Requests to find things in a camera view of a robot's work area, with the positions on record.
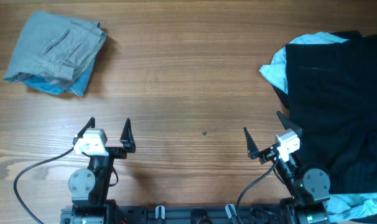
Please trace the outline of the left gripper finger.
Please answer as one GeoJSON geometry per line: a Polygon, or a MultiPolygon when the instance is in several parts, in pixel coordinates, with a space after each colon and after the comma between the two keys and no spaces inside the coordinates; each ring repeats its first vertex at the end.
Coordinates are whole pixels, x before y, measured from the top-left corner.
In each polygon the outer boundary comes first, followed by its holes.
{"type": "Polygon", "coordinates": [[[86,125],[84,125],[84,127],[76,134],[74,135],[74,138],[73,138],[73,144],[76,144],[77,141],[83,137],[83,134],[85,133],[85,131],[89,128],[94,128],[95,127],[95,118],[94,117],[91,117],[88,122],[86,123],[86,125]]]}
{"type": "Polygon", "coordinates": [[[136,147],[133,133],[132,133],[132,128],[131,128],[131,120],[129,118],[126,119],[119,141],[123,145],[124,148],[136,147]]]}

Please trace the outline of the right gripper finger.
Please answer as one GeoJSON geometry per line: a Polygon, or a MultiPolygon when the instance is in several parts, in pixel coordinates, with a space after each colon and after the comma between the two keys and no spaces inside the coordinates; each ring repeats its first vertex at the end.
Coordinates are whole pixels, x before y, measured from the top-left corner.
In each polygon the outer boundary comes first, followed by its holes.
{"type": "Polygon", "coordinates": [[[249,131],[247,130],[246,127],[244,129],[244,135],[246,138],[246,145],[247,145],[247,150],[248,150],[248,157],[250,159],[256,159],[259,157],[259,149],[256,146],[253,138],[251,137],[249,131]]]}
{"type": "Polygon", "coordinates": [[[287,116],[282,114],[280,111],[276,111],[276,114],[285,130],[292,129],[293,132],[295,132],[298,136],[301,136],[303,134],[303,129],[299,125],[291,121],[287,116]]]}

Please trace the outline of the black shorts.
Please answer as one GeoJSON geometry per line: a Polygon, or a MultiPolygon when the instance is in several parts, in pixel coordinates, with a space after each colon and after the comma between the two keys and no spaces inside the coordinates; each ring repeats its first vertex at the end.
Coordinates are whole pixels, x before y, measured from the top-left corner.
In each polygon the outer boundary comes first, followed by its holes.
{"type": "Polygon", "coordinates": [[[377,34],[334,44],[287,44],[296,158],[327,170],[333,194],[377,192],[377,34]]]}

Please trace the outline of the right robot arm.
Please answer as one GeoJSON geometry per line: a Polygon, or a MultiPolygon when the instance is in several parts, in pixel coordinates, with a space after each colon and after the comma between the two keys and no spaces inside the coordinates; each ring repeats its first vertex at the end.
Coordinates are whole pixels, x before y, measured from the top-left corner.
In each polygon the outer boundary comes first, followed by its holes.
{"type": "Polygon", "coordinates": [[[244,128],[248,157],[261,164],[272,162],[271,168],[250,183],[236,202],[238,223],[330,223],[324,202],[330,199],[330,177],[321,168],[302,165],[294,154],[301,147],[303,129],[280,111],[276,112],[285,131],[276,135],[276,142],[259,150],[249,131],[244,128]],[[277,205],[253,204],[248,217],[241,218],[240,203],[245,193],[257,183],[274,173],[284,184],[290,197],[277,205]]]}

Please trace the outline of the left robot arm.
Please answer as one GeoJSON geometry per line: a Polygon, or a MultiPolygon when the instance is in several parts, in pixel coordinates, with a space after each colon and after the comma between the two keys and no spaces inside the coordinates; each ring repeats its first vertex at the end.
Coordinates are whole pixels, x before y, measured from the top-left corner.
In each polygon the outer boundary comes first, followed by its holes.
{"type": "Polygon", "coordinates": [[[121,147],[106,146],[105,131],[95,127],[92,117],[73,139],[73,149],[77,154],[90,158],[86,169],[76,170],[69,178],[68,188],[72,193],[72,209],[63,211],[61,223],[68,224],[117,224],[128,220],[115,200],[108,200],[111,174],[114,161],[126,159],[128,153],[136,151],[131,120],[124,124],[119,139],[121,147]]]}

